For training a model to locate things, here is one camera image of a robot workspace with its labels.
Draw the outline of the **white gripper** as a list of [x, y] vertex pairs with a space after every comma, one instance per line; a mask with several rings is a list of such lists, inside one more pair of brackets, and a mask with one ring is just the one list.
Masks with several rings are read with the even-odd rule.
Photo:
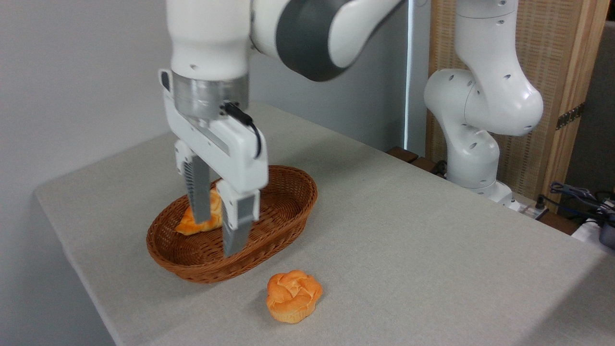
[[175, 142], [178, 173], [183, 176], [194, 222], [211, 218], [209, 169], [222, 180], [222, 247], [229, 258], [244, 249], [252, 225], [259, 220], [260, 191], [269, 180], [267, 145], [263, 134], [230, 115], [219, 120], [194, 121], [175, 107], [172, 77], [160, 70], [163, 101]]

